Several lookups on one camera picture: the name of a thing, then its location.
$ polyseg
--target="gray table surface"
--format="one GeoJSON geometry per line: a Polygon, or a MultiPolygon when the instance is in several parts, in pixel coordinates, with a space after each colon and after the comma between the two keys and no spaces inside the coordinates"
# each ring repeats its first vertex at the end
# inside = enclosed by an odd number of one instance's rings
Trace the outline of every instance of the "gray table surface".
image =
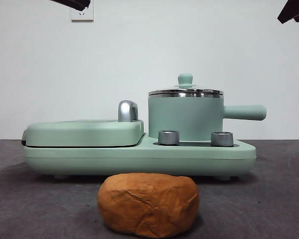
{"type": "MultiPolygon", "coordinates": [[[[200,205],[178,239],[299,239],[299,140],[244,140],[252,171],[229,182],[192,177],[200,205]]],[[[0,140],[0,239],[128,239],[106,228],[96,206],[104,176],[65,181],[30,171],[20,140],[0,140]]]]}

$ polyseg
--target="stainless steel lid rim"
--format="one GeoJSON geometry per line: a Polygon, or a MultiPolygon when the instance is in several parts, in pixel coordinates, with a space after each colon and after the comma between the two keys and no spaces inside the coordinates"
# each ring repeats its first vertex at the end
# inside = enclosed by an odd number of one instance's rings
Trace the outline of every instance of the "stainless steel lid rim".
{"type": "Polygon", "coordinates": [[[162,94],[177,94],[177,93],[199,93],[199,94],[216,94],[223,95],[223,91],[218,90],[209,90],[209,89],[169,89],[169,90],[158,90],[149,92],[149,96],[151,95],[162,95],[162,94]]]}
{"type": "Polygon", "coordinates": [[[164,97],[198,97],[198,98],[218,98],[223,99],[223,95],[219,94],[208,94],[208,93],[170,93],[170,94],[154,94],[149,95],[149,98],[157,97],[157,98],[164,98],[164,97]]]}

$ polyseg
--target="appliance base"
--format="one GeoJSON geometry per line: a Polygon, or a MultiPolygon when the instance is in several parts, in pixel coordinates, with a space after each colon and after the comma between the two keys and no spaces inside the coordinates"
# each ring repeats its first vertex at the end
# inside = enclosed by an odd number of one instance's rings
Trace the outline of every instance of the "appliance base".
{"type": "Polygon", "coordinates": [[[256,160],[254,146],[235,140],[234,147],[163,146],[144,134],[138,144],[124,147],[24,147],[26,164],[41,174],[115,175],[147,172],[186,176],[214,176],[228,180],[246,174],[256,160]]]}

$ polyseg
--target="wall socket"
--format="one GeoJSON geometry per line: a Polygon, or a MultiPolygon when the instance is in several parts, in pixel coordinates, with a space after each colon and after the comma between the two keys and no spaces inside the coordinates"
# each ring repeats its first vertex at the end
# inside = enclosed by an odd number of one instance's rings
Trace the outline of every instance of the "wall socket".
{"type": "Polygon", "coordinates": [[[94,0],[91,0],[89,7],[83,11],[70,9],[70,18],[72,22],[76,21],[94,21],[94,0]]]}

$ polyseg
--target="silver knob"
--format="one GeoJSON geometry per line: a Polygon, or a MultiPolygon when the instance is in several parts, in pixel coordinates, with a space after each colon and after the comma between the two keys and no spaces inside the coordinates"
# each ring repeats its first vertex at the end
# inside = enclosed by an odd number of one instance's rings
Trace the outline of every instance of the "silver knob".
{"type": "Polygon", "coordinates": [[[163,145],[179,144],[179,132],[174,130],[162,130],[158,132],[158,143],[163,145]]]}
{"type": "Polygon", "coordinates": [[[211,145],[219,146],[219,147],[234,146],[233,133],[231,132],[211,133],[211,145]]]}

